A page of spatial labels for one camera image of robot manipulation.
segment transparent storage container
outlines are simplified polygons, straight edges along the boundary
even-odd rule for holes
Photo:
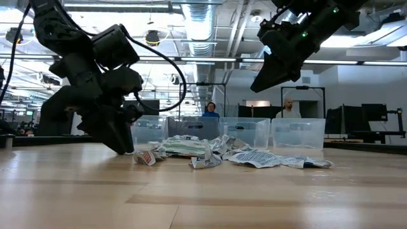
[[[269,118],[221,118],[219,133],[239,138],[258,149],[268,148]]]
[[[274,148],[303,148],[322,150],[325,119],[274,118],[272,135]]]
[[[167,117],[143,115],[130,128],[132,131],[133,145],[137,146],[147,144],[151,141],[162,142],[167,138],[165,121]]]
[[[219,137],[217,126],[219,118],[216,117],[196,117],[183,116],[167,118],[167,128],[169,137],[175,135],[192,135],[199,139],[212,140]]]

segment ventilation duct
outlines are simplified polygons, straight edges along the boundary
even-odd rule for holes
[[[197,41],[189,43],[191,56],[193,57],[211,57],[213,56],[214,45],[204,43],[213,38],[215,6],[206,4],[184,4],[182,10],[185,16],[186,35],[189,40]],[[197,82],[213,82],[214,66],[196,65]],[[202,110],[204,110],[207,98],[207,87],[197,87],[198,98],[201,101]]]

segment wooden table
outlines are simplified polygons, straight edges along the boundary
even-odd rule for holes
[[[101,144],[0,151],[0,228],[407,228],[407,156],[326,149],[335,169],[188,159]]]

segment led light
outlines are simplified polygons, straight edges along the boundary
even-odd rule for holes
[[[23,108],[16,108],[16,109],[13,109],[13,108],[2,108],[3,110],[5,110],[5,111],[26,111],[26,109],[23,109]]]
[[[190,40],[180,40],[181,44],[207,44],[216,45],[217,41],[190,41]]]
[[[400,39],[398,39],[398,40],[396,40],[396,41],[394,41],[394,42],[392,42],[392,43],[390,43],[390,44],[388,44],[387,46],[390,46],[390,47],[404,47],[404,46],[407,46],[407,35],[400,38]]]
[[[205,57],[182,57],[182,61],[203,61],[203,62],[236,62],[236,58],[205,58]]]
[[[242,62],[246,63],[263,63],[264,61],[263,59],[242,59]]]
[[[357,61],[347,61],[347,60],[305,60],[304,64],[354,65],[354,64],[357,64]]]
[[[9,59],[10,54],[0,54],[0,59]],[[29,59],[29,60],[53,60],[52,55],[19,55],[16,54],[14,59]]]
[[[365,61],[363,64],[369,66],[407,66],[407,62],[396,61]]]
[[[144,61],[166,61],[162,57],[140,57],[140,60]]]

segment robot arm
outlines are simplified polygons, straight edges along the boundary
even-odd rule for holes
[[[272,54],[265,61],[251,90],[260,92],[286,81],[297,81],[300,70],[311,54],[319,51],[323,41],[341,26],[352,30],[359,25],[359,8],[368,0],[272,0],[281,10],[260,23],[258,37]],[[300,24],[275,23],[286,10],[297,17],[306,15]]]
[[[41,118],[64,121],[66,111],[82,117],[78,125],[118,154],[134,150],[130,125],[142,116],[135,106],[122,108],[124,96],[142,90],[141,76],[129,68],[139,56],[122,25],[114,25],[89,38],[67,23],[56,0],[30,0],[38,41],[62,58],[50,71],[67,78],[41,108]]]

